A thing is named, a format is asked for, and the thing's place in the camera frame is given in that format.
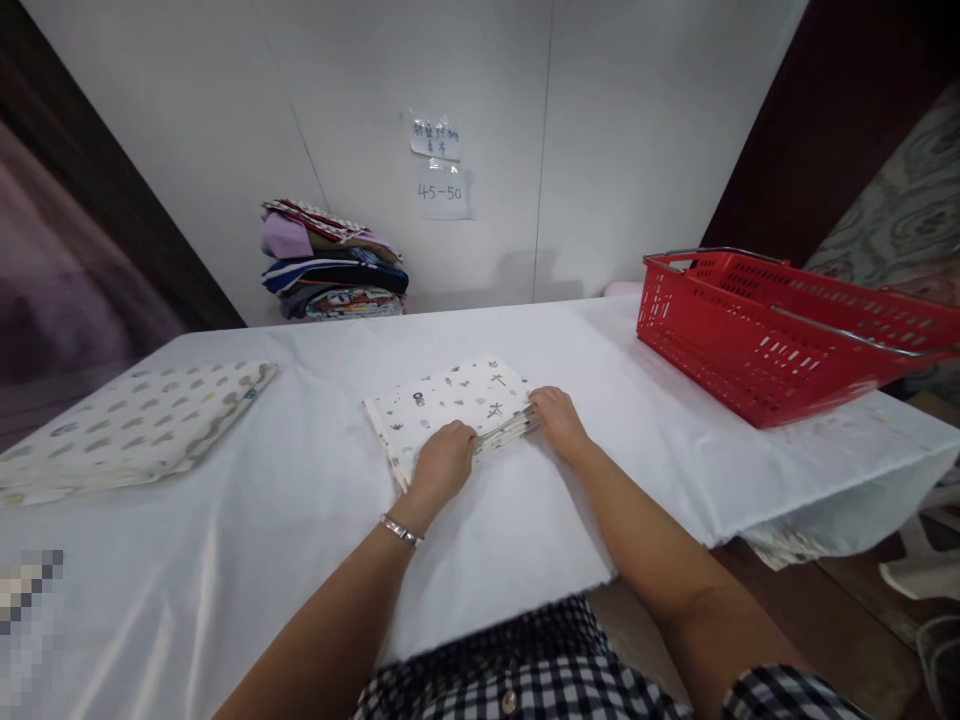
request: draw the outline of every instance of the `patterned wall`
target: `patterned wall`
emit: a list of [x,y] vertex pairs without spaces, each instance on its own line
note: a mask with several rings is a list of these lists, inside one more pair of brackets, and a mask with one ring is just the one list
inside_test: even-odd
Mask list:
[[[917,123],[806,270],[960,306],[960,81]],[[960,405],[960,360],[908,379]]]

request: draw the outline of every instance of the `plaid shirt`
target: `plaid shirt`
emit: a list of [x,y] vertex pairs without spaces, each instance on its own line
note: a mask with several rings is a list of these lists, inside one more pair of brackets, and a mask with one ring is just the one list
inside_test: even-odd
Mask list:
[[[693,711],[621,665],[575,596],[380,670],[354,718],[690,718]],[[750,670],[725,718],[867,717],[823,680],[784,665]]]

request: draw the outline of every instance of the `paper sign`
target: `paper sign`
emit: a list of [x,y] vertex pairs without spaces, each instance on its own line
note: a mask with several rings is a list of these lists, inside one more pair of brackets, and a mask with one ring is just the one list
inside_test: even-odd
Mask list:
[[462,168],[426,167],[417,173],[417,205],[425,220],[474,220],[472,173]]
[[410,149],[415,153],[441,160],[460,159],[460,131],[456,123],[447,120],[446,115],[439,120],[431,120],[410,112],[406,117],[406,125],[410,133]]

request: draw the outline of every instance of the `wrist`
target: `wrist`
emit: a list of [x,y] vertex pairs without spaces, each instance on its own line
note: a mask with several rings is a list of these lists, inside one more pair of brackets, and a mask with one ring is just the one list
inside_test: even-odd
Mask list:
[[579,471],[584,466],[589,465],[601,453],[603,453],[603,450],[600,449],[600,446],[590,438],[586,438],[583,442],[571,447],[563,454],[563,457],[573,466],[574,470]]
[[440,511],[434,506],[435,503],[415,495],[411,490],[393,504],[387,515],[417,537],[424,537]]

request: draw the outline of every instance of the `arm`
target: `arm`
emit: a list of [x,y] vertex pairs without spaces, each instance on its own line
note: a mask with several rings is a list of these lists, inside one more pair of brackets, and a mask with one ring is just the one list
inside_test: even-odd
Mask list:
[[[423,537],[470,475],[476,437],[459,421],[437,431],[389,517]],[[280,631],[216,720],[349,717],[373,672],[413,552],[377,524]]]
[[810,670],[756,600],[587,437],[557,388],[530,394],[543,433],[583,482],[607,549],[653,617],[698,715],[716,717],[746,670]]

